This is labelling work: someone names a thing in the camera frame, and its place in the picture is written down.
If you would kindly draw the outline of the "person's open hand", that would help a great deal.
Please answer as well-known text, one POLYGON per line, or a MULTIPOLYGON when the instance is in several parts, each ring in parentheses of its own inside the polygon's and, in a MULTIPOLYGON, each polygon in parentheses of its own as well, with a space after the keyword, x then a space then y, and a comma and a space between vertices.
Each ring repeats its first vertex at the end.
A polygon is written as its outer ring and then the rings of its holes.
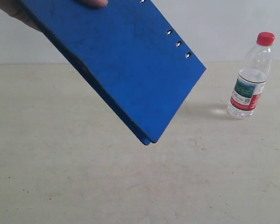
MULTIPOLYGON (((92 8, 102 8, 108 5, 108 0, 80 0, 80 3, 92 8)), ((40 31, 32 22, 30 17, 21 9, 15 0, 0 0, 0 10, 8 14, 10 17, 21 21, 27 26, 40 31)))

